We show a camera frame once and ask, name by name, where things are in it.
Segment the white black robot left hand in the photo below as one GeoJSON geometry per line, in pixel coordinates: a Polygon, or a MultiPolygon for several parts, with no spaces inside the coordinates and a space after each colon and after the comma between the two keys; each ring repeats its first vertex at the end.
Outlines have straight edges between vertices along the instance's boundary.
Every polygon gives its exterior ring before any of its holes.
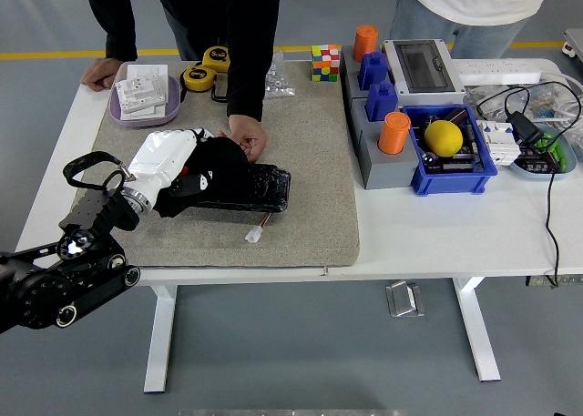
{"type": "Polygon", "coordinates": [[[198,145],[213,138],[204,128],[150,133],[128,166],[124,192],[152,209],[161,189],[168,188],[198,145]]]}

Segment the person's left hand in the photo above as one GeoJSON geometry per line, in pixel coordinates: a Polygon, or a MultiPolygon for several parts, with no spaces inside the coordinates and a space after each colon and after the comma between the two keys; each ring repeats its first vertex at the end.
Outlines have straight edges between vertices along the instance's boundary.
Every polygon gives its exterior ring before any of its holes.
{"type": "Polygon", "coordinates": [[[229,137],[241,147],[248,161],[258,161],[268,142],[261,123],[253,117],[231,115],[229,128],[229,137]]]}

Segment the person's right hand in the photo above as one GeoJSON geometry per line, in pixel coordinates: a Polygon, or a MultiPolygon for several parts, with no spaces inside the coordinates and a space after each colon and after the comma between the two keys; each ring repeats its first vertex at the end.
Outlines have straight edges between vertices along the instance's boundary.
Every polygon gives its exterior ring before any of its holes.
{"type": "Polygon", "coordinates": [[[81,84],[95,92],[110,89],[122,64],[115,58],[98,58],[85,70],[81,84]]]}

